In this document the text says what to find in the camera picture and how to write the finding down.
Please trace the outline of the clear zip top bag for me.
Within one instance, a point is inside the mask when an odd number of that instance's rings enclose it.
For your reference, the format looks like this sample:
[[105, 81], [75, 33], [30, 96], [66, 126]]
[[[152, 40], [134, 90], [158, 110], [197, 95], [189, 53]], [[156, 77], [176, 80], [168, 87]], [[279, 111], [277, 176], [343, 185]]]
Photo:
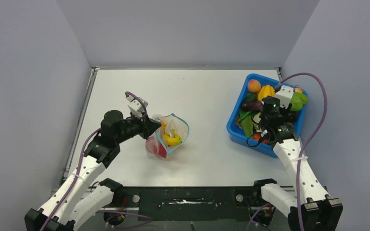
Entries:
[[169, 160], [172, 153], [189, 136], [189, 125], [174, 113], [154, 115], [153, 119], [161, 124], [155, 133], [145, 142], [148, 157]]

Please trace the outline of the yellow toy banana bunch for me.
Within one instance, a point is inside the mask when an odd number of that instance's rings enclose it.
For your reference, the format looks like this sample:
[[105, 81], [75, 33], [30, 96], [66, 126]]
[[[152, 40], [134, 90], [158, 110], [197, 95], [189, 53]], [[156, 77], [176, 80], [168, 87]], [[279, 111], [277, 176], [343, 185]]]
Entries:
[[182, 138], [175, 133], [175, 137], [171, 138], [167, 133], [164, 133], [162, 135], [162, 142], [165, 144], [165, 146], [178, 146], [182, 143]]

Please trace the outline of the red toy apple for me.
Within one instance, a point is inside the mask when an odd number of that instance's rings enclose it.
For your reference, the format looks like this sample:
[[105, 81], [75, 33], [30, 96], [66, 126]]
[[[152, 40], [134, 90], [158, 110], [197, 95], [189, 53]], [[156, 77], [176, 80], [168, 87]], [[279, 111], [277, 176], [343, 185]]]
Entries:
[[161, 144], [154, 148], [154, 153], [158, 158], [166, 159], [167, 157], [167, 151]]

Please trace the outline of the white toy garlic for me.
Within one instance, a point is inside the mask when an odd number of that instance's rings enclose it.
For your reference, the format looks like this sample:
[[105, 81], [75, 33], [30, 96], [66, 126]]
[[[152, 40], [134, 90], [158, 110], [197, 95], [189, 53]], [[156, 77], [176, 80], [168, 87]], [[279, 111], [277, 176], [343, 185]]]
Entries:
[[175, 129], [169, 127], [167, 128], [166, 130], [166, 133], [171, 137], [171, 138], [174, 138], [175, 137]]

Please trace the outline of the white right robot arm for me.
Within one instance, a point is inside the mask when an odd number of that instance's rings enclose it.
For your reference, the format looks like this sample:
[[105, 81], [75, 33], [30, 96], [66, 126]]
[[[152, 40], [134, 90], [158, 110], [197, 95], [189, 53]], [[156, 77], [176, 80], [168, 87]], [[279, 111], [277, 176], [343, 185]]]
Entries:
[[295, 196], [282, 189], [275, 180], [255, 182], [252, 200], [258, 205], [267, 202], [283, 213], [292, 231], [334, 231], [343, 211], [338, 198], [332, 198], [312, 171], [304, 148], [292, 126], [280, 113], [280, 99], [265, 97], [261, 102], [260, 142], [266, 140], [282, 162], [294, 183]]

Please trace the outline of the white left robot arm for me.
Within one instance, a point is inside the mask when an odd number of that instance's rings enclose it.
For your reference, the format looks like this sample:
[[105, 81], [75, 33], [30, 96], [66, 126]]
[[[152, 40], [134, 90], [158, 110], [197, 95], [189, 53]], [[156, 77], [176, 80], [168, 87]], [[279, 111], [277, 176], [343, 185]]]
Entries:
[[105, 113], [96, 129], [83, 144], [78, 165], [53, 196], [39, 209], [25, 215], [28, 231], [76, 231], [100, 208], [110, 204], [121, 184], [105, 179], [86, 199], [82, 196], [120, 153], [120, 144], [137, 135], [147, 140], [161, 123], [146, 115], [131, 114], [124, 118], [121, 111]]

